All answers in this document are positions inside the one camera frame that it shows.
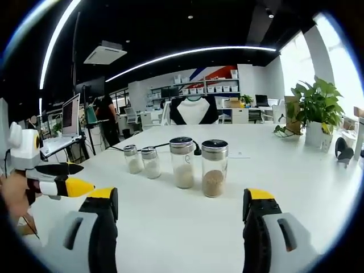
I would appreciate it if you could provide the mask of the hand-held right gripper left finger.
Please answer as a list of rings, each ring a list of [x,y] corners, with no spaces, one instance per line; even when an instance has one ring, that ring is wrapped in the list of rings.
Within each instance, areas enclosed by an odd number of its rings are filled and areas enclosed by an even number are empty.
[[[51,272],[117,272],[118,190],[91,192],[50,231],[44,263]]]

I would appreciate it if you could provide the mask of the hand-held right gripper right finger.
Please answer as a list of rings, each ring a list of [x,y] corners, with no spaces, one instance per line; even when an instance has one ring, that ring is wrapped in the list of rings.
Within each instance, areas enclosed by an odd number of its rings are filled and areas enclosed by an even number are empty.
[[[244,190],[242,221],[243,272],[310,272],[319,258],[310,232],[267,191]]]

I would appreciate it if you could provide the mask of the person's left hand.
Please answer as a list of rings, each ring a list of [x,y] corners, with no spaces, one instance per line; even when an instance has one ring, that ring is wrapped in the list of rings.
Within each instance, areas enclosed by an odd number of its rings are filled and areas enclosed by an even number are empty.
[[[26,195],[27,178],[23,172],[14,171],[8,177],[1,176],[1,195],[9,210],[10,218],[15,223],[25,216],[30,204]]]

